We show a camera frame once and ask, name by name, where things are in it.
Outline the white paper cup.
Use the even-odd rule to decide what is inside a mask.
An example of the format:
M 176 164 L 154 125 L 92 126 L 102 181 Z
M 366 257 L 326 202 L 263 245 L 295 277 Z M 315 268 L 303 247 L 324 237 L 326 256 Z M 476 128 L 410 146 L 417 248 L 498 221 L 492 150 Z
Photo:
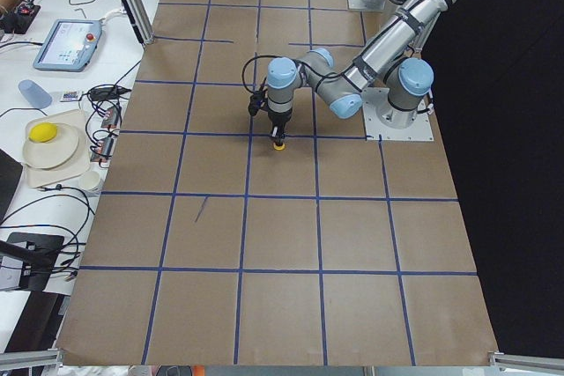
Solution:
M 83 173 L 78 179 L 78 187 L 87 195 L 99 195 L 102 190 L 103 183 L 103 178 L 96 171 Z

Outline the yellow push button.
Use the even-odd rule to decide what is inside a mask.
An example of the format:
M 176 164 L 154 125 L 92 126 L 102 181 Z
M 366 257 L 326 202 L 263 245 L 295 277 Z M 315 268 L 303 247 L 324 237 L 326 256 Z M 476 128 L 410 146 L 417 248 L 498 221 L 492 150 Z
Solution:
M 283 151 L 286 147 L 285 140 L 284 140 L 283 143 L 280 143 L 279 140 L 277 140 L 277 143 L 274 143 L 273 141 L 272 141 L 272 143 L 273 143 L 273 148 L 276 151 Z

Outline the teach pendant near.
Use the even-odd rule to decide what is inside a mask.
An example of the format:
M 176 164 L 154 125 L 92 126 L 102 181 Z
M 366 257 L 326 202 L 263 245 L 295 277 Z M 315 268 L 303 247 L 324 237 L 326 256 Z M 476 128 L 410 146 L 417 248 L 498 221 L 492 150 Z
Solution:
M 100 20 L 58 19 L 34 59 L 33 67 L 80 72 L 91 61 L 101 35 Z

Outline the yellow lemon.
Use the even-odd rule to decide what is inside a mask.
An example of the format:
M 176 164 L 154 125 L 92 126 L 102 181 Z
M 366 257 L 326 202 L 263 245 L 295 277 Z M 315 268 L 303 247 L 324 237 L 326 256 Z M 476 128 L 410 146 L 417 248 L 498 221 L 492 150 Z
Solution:
M 53 140 L 57 133 L 58 128 L 54 123 L 41 122 L 30 129 L 28 139 L 34 143 L 47 143 Z

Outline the beige tray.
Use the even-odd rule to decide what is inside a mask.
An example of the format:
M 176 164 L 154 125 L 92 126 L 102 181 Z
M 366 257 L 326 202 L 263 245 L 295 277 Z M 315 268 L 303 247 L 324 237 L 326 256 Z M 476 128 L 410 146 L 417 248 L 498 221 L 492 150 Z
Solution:
M 29 138 L 29 133 L 43 122 L 56 125 L 57 134 L 50 141 L 36 143 Z M 26 125 L 22 155 L 30 188 L 78 177 L 89 170 L 85 122 L 85 112 L 76 109 L 39 118 Z

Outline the blue plastic cup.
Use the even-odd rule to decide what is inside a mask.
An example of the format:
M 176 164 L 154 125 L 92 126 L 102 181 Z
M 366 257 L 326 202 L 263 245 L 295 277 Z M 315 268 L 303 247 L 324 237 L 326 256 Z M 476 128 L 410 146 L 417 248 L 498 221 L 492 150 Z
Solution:
M 21 80 L 18 89 L 33 108 L 43 109 L 52 104 L 51 95 L 30 79 Z

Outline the beige plate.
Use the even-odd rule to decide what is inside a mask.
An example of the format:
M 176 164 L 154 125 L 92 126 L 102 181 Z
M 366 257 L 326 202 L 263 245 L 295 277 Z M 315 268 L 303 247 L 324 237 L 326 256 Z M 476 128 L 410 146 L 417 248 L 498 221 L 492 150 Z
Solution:
M 25 140 L 22 155 L 25 163 L 37 169 L 50 169 L 62 165 L 76 152 L 78 131 L 71 125 L 57 124 L 57 136 L 47 143 Z

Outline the black laptop stand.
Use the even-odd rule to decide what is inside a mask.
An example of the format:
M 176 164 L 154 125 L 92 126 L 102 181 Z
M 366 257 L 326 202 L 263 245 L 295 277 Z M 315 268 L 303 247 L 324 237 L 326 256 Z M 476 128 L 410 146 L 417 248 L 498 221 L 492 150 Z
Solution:
M 12 232 L 1 241 L 1 291 L 44 291 L 64 237 Z

